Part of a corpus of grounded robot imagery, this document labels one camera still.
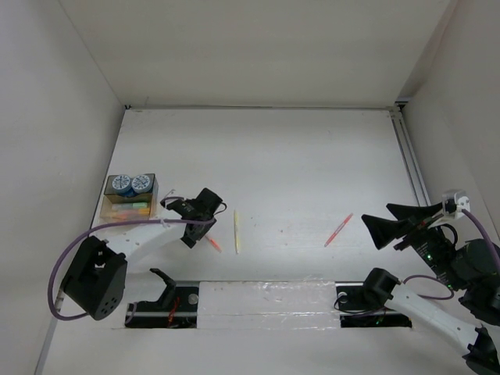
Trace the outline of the orange thin pen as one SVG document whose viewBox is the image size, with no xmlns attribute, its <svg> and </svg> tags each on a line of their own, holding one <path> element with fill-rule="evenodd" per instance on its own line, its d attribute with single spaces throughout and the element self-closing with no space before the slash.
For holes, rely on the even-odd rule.
<svg viewBox="0 0 500 375">
<path fill-rule="evenodd" d="M 209 235 L 205 235 L 205 239 L 211 244 L 211 246 L 215 248 L 215 250 L 218 251 L 218 253 L 222 252 L 222 248 L 212 237 L 210 237 Z"/>
</svg>

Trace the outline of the green highlighter marker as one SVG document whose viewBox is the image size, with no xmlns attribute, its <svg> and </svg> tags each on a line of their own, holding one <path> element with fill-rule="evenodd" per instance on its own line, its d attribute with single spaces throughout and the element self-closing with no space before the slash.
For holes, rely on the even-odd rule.
<svg viewBox="0 0 500 375">
<path fill-rule="evenodd" d="M 147 202 L 117 203 L 117 204 L 112 204 L 111 208 L 112 210 L 148 209 L 149 204 Z"/>
</svg>

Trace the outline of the blue paint jar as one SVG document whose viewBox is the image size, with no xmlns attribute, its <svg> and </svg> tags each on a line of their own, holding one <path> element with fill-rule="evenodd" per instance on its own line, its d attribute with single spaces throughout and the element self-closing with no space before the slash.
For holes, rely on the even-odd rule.
<svg viewBox="0 0 500 375">
<path fill-rule="evenodd" d="M 149 193 L 154 186 L 154 178 L 148 174 L 140 174 L 131 181 L 131 187 L 136 195 Z"/>
<path fill-rule="evenodd" d="M 132 179 L 126 174 L 116 175 L 112 179 L 112 191 L 115 195 L 130 197 L 133 194 Z"/>
</svg>

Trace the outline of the yellow orange highlighter marker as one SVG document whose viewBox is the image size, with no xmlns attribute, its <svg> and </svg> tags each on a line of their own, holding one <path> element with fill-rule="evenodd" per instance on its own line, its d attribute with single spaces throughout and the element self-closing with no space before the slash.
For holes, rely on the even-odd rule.
<svg viewBox="0 0 500 375">
<path fill-rule="evenodd" d="M 112 211 L 110 216 L 120 220 L 134 220 L 136 217 L 149 218 L 150 212 L 150 209 L 123 209 Z"/>
</svg>

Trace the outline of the orange highlighter clear cap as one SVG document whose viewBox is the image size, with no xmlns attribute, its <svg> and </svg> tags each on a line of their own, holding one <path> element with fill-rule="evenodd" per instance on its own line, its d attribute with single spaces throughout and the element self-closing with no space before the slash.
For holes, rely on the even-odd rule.
<svg viewBox="0 0 500 375">
<path fill-rule="evenodd" d="M 141 215 L 139 212 L 115 212 L 109 216 L 110 220 L 114 220 L 116 222 L 144 220 L 147 218 L 148 215 Z"/>
</svg>

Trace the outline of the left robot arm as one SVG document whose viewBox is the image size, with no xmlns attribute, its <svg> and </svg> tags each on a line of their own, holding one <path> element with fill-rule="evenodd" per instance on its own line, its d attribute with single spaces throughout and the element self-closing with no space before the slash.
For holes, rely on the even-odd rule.
<svg viewBox="0 0 500 375">
<path fill-rule="evenodd" d="M 49 279 L 48 302 L 51 314 L 60 321 L 90 316 L 99 321 L 120 304 L 126 285 L 127 268 L 154 251 L 177 241 L 193 248 L 216 223 L 216 215 L 227 209 L 223 199 L 202 189 L 196 198 L 166 196 L 156 218 L 104 223 L 83 232 L 58 258 Z M 62 292 L 83 312 L 64 316 L 52 296 L 55 275 L 63 260 L 78 247 L 60 284 Z"/>
</svg>

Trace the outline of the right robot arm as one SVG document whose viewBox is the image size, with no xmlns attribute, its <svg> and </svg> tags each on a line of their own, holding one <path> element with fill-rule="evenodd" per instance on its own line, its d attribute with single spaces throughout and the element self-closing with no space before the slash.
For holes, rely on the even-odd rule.
<svg viewBox="0 0 500 375">
<path fill-rule="evenodd" d="M 468 198 L 447 199 L 427 207 L 389 204 L 394 216 L 387 220 L 364 214 L 377 249 L 391 242 L 402 251 L 412 248 L 433 272 L 431 280 L 452 294 L 461 291 L 458 301 L 477 320 L 466 323 L 439 308 L 438 297 L 419 295 L 389 271 L 374 268 L 363 282 L 361 298 L 372 308 L 386 308 L 423 324 L 453 346 L 476 374 L 499 372 L 499 247 L 493 243 L 479 220 L 471 213 Z M 446 238 L 442 227 L 453 220 L 468 218 L 480 237 L 461 248 Z"/>
</svg>

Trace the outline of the yellow thin pen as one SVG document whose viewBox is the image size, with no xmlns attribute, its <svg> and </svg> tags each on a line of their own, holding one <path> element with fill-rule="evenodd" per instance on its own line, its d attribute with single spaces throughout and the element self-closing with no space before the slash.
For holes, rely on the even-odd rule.
<svg viewBox="0 0 500 375">
<path fill-rule="evenodd" d="M 237 255 L 239 255 L 239 253 L 240 253 L 240 236 L 239 236 L 239 217 L 238 217 L 237 210 L 233 211 L 233 218 L 234 218 L 234 248 L 235 248 L 235 253 Z"/>
</svg>

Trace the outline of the pink thin pen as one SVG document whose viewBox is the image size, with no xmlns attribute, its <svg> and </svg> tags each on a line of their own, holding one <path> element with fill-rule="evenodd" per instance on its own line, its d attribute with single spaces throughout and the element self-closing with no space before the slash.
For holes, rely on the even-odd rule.
<svg viewBox="0 0 500 375">
<path fill-rule="evenodd" d="M 338 227 L 335 229 L 335 231 L 329 236 L 329 238 L 325 241 L 324 243 L 324 248 L 329 246 L 329 244 L 340 234 L 340 232 L 343 230 L 343 228 L 348 224 L 350 219 L 353 217 L 353 212 L 348 214 L 344 220 L 338 225 Z"/>
</svg>

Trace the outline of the clear plastic organizer tray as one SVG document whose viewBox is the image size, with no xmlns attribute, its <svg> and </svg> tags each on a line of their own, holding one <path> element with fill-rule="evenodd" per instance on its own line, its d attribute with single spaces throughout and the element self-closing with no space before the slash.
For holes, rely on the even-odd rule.
<svg viewBox="0 0 500 375">
<path fill-rule="evenodd" d="M 149 220 L 155 215 L 158 182 L 154 173 L 109 175 L 103 191 L 100 223 Z"/>
</svg>

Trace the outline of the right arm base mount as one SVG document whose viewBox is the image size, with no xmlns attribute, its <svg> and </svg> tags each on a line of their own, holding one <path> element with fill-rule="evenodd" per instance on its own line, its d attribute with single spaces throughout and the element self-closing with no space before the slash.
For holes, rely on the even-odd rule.
<svg viewBox="0 0 500 375">
<path fill-rule="evenodd" d="M 361 284 L 340 284 L 334 309 L 339 312 L 341 328 L 412 328 L 410 318 L 369 300 Z"/>
</svg>

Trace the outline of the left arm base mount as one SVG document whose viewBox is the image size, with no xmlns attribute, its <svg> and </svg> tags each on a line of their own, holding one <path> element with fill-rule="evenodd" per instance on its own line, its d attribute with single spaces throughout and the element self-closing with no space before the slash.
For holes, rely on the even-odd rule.
<svg viewBox="0 0 500 375">
<path fill-rule="evenodd" d="M 195 329 L 200 282 L 176 282 L 160 269 L 149 271 L 158 276 L 165 287 L 154 301 L 129 303 L 124 326 L 130 329 Z"/>
</svg>

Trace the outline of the aluminium rail right side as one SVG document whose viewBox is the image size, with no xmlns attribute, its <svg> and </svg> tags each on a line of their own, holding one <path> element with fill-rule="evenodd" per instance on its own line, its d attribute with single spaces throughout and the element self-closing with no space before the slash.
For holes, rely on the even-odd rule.
<svg viewBox="0 0 500 375">
<path fill-rule="evenodd" d="M 396 102 L 389 108 L 389 113 L 415 200 L 418 205 L 426 205 L 428 203 L 427 190 L 402 112 L 405 105 L 406 102 Z"/>
</svg>

